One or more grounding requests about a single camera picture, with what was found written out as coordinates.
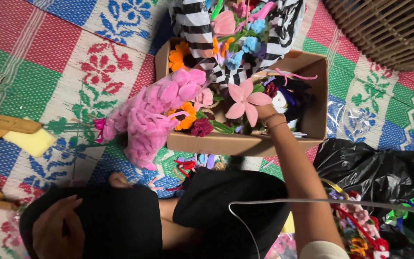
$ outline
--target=cardboard box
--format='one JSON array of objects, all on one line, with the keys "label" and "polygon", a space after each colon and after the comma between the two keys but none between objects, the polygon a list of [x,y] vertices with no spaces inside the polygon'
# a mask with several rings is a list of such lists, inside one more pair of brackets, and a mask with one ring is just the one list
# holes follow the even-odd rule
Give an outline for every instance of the cardboard box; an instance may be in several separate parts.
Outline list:
[{"label": "cardboard box", "polygon": [[[171,49],[182,41],[181,38],[172,38],[166,42],[155,57],[157,80],[169,73],[168,56]],[[316,96],[315,103],[304,113],[300,119],[298,130],[307,133],[306,138],[297,138],[303,150],[314,147],[327,136],[327,102],[328,102],[328,71],[327,59],[324,55],[291,50],[285,58],[279,60],[269,69],[279,68],[303,77],[317,79],[304,80],[312,89],[309,93]],[[252,76],[254,81],[261,78],[257,76],[277,75],[274,72],[260,71]],[[224,120],[224,114],[216,114],[216,120]],[[260,156],[269,157],[276,154],[272,140],[267,135],[251,134],[223,134],[212,132],[205,137],[192,136],[188,133],[173,132],[167,138],[167,147],[172,150],[190,153],[205,153],[216,155]]]}]

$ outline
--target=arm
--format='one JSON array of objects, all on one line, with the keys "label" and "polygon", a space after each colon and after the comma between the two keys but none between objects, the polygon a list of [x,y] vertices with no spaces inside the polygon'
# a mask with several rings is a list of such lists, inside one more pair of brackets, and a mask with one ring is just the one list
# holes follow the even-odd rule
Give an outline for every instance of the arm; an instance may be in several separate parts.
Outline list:
[{"label": "arm", "polygon": [[[256,108],[260,120],[277,113],[272,105]],[[285,122],[284,116],[274,116],[267,124],[289,198],[327,199],[316,170]],[[291,209],[298,255],[303,247],[312,241],[328,241],[344,249],[329,203],[292,203]]]}]

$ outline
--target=hand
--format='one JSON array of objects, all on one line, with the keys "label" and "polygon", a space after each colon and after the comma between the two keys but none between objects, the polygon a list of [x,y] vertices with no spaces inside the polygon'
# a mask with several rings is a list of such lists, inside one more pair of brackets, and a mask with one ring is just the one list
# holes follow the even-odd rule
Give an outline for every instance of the hand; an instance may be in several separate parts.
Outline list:
[{"label": "hand", "polygon": [[[79,259],[84,249],[84,230],[73,211],[82,203],[76,195],[50,206],[33,225],[33,249],[40,259]],[[69,236],[62,235],[63,223]]]},{"label": "hand", "polygon": [[255,106],[255,108],[258,111],[258,120],[260,121],[266,119],[267,117],[273,115],[274,113],[277,113],[276,109],[274,109],[274,106],[272,104],[267,104],[263,106]]}]

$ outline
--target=wicker basket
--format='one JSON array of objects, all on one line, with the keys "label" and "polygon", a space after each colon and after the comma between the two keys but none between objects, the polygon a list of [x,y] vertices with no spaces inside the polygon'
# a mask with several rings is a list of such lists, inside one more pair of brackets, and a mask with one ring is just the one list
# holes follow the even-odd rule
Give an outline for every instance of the wicker basket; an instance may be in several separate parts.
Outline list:
[{"label": "wicker basket", "polygon": [[323,1],[368,58],[398,71],[414,71],[414,0]]}]

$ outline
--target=maroon pipe cleaner flower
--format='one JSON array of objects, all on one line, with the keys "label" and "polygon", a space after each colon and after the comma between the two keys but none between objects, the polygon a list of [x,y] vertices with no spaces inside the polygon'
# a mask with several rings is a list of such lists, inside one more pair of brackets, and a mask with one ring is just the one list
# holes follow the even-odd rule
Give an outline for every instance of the maroon pipe cleaner flower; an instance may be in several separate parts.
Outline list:
[{"label": "maroon pipe cleaner flower", "polygon": [[191,135],[205,137],[212,132],[213,126],[208,121],[208,118],[197,119],[191,129]]},{"label": "maroon pipe cleaner flower", "polygon": [[270,82],[266,85],[266,90],[264,91],[264,93],[269,95],[269,97],[274,98],[277,95],[278,90],[279,87],[275,86],[273,82]]}]

